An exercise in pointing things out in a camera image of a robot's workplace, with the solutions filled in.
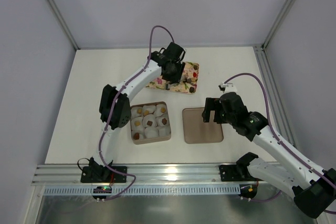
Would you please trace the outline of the brown round chocolate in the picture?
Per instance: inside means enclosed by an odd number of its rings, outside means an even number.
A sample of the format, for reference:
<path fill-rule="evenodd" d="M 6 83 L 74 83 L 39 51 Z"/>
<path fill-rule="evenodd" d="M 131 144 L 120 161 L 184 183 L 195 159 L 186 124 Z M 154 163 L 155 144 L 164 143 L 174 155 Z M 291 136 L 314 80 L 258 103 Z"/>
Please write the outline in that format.
<path fill-rule="evenodd" d="M 135 140 L 138 140 L 140 138 L 140 134 L 139 133 L 135 133 L 134 136 L 133 136 L 133 138 Z"/>

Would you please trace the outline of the metal tongs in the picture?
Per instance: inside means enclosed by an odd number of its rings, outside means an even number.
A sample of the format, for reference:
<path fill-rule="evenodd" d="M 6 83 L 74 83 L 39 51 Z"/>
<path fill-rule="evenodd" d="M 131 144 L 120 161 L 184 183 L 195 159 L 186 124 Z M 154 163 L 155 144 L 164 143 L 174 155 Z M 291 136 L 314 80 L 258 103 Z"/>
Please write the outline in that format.
<path fill-rule="evenodd" d="M 165 89 L 166 89 L 166 90 L 170 90 L 171 86 L 172 86 L 171 83 L 166 83 L 166 84 L 165 84 Z"/>

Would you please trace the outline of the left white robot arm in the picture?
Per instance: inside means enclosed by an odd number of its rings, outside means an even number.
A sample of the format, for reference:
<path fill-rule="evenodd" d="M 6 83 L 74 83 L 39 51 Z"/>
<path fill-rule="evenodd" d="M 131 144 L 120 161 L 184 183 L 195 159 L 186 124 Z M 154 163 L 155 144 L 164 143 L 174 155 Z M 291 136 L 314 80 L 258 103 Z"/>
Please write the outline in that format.
<path fill-rule="evenodd" d="M 98 143 L 98 164 L 107 167 L 112 158 L 109 137 L 117 138 L 120 129 L 131 120 L 130 102 L 152 80 L 158 77 L 170 82 L 181 80 L 185 63 L 186 50 L 171 42 L 167 48 L 150 52 L 147 61 L 131 77 L 116 86 L 103 88 L 99 105 L 100 120 L 105 124 Z"/>

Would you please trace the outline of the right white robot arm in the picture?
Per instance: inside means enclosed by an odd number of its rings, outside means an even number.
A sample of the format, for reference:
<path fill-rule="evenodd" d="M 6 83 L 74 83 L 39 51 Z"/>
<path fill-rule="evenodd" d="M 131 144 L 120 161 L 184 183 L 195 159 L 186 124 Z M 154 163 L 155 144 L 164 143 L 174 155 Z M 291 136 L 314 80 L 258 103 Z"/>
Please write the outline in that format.
<path fill-rule="evenodd" d="M 248 173 L 278 188 L 290 196 L 296 206 L 308 217 L 316 219 L 335 201 L 335 169 L 328 170 L 305 157 L 273 130 L 267 118 L 259 112 L 248 111 L 235 92 L 220 98 L 206 98 L 202 118 L 229 124 L 241 136 L 268 152 L 282 168 L 268 165 L 256 154 L 240 158 Z"/>

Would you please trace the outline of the floral tray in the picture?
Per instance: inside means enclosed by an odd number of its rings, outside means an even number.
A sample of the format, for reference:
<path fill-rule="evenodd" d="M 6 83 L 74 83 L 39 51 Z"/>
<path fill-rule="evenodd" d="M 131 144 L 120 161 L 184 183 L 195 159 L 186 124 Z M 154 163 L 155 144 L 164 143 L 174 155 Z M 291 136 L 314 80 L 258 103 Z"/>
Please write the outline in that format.
<path fill-rule="evenodd" d="M 165 84 L 169 83 L 162 79 L 156 78 L 149 82 L 145 87 L 149 89 L 158 89 L 169 92 L 194 94 L 197 90 L 197 82 L 199 76 L 200 65 L 194 62 L 186 62 L 182 73 L 180 83 L 172 83 L 170 90 L 165 89 Z"/>

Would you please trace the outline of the gold tin lid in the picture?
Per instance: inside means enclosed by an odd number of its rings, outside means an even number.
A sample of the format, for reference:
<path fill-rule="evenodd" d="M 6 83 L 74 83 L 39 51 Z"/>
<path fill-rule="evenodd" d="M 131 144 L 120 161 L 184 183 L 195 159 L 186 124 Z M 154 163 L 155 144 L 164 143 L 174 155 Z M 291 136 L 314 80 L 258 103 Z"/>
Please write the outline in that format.
<path fill-rule="evenodd" d="M 203 122 L 204 108 L 186 108 L 182 111 L 184 141 L 187 144 L 220 143 L 224 140 L 223 129 L 215 122 Z"/>

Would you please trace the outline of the gold tin box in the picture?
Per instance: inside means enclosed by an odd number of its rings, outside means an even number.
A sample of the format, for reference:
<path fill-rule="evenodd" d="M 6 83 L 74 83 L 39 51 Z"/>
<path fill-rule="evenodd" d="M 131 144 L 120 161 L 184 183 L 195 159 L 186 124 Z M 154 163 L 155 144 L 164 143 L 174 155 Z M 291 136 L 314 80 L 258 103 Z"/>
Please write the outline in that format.
<path fill-rule="evenodd" d="M 167 104 L 163 101 L 131 106 L 131 139 L 135 145 L 171 139 Z"/>

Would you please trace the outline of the right aluminium frame rail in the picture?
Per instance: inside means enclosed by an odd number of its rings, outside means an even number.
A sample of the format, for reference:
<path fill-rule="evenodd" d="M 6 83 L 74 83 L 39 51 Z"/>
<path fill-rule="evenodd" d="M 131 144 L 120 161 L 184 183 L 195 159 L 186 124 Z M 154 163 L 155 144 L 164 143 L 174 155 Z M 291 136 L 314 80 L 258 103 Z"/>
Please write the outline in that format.
<path fill-rule="evenodd" d="M 273 125 L 278 132 L 295 146 L 295 138 L 290 127 L 284 104 L 280 98 L 279 89 L 276 85 L 273 72 L 264 48 L 261 45 L 253 47 L 261 77 L 263 79 L 270 110 L 272 112 Z"/>

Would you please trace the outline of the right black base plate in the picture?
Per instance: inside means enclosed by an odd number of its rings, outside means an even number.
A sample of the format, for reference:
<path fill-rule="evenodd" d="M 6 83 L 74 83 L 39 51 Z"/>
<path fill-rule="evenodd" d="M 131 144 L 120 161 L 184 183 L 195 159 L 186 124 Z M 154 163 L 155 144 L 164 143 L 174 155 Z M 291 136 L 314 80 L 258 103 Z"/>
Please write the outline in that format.
<path fill-rule="evenodd" d="M 256 182 L 244 165 L 220 165 L 219 174 L 222 182 Z"/>

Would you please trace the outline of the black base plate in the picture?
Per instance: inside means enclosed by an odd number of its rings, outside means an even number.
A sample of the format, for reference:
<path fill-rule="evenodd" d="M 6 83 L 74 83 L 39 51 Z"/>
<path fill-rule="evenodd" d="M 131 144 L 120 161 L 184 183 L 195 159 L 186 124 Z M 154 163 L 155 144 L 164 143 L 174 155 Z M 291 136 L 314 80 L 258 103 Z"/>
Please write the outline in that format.
<path fill-rule="evenodd" d="M 220 165 L 219 174 L 222 182 L 256 182 L 244 165 Z"/>
<path fill-rule="evenodd" d="M 127 177 L 121 175 L 106 167 L 93 168 L 91 166 L 85 166 L 81 174 L 81 183 L 126 183 Z"/>

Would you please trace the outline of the aluminium front rail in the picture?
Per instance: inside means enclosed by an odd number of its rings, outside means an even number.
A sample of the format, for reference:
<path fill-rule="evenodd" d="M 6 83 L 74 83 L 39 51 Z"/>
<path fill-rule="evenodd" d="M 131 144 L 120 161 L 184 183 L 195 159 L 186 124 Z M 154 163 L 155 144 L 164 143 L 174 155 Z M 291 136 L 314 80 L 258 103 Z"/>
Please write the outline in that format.
<path fill-rule="evenodd" d="M 126 164 L 136 183 L 220 182 L 220 163 L 194 164 Z M 75 164 L 37 166 L 33 185 L 79 184 L 81 170 Z"/>

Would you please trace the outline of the left aluminium frame post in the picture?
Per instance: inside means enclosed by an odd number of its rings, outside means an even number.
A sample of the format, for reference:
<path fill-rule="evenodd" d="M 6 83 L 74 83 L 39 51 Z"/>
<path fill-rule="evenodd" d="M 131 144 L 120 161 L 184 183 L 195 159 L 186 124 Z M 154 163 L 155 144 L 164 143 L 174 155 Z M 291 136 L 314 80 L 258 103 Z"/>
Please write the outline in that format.
<path fill-rule="evenodd" d="M 72 47 L 74 48 L 74 50 L 79 50 L 80 47 L 78 46 L 74 36 L 72 35 L 63 15 L 61 14 L 55 0 L 45 0 L 47 5 L 49 6 L 51 12 L 53 13 L 53 16 L 55 17 L 56 21 L 58 22 L 58 24 L 60 25 L 63 33 L 65 34 L 65 36 L 67 37 L 67 39 L 69 40 L 70 44 L 72 45 Z"/>

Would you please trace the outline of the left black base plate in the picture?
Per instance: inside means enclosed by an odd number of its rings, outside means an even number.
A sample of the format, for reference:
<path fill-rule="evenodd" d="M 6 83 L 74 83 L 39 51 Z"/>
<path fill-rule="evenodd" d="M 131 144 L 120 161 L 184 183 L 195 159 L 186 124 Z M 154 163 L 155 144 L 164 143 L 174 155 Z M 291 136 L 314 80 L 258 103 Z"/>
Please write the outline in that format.
<path fill-rule="evenodd" d="M 81 183 L 126 183 L 127 177 L 121 175 L 106 167 L 93 168 L 91 166 L 85 166 L 81 174 Z"/>

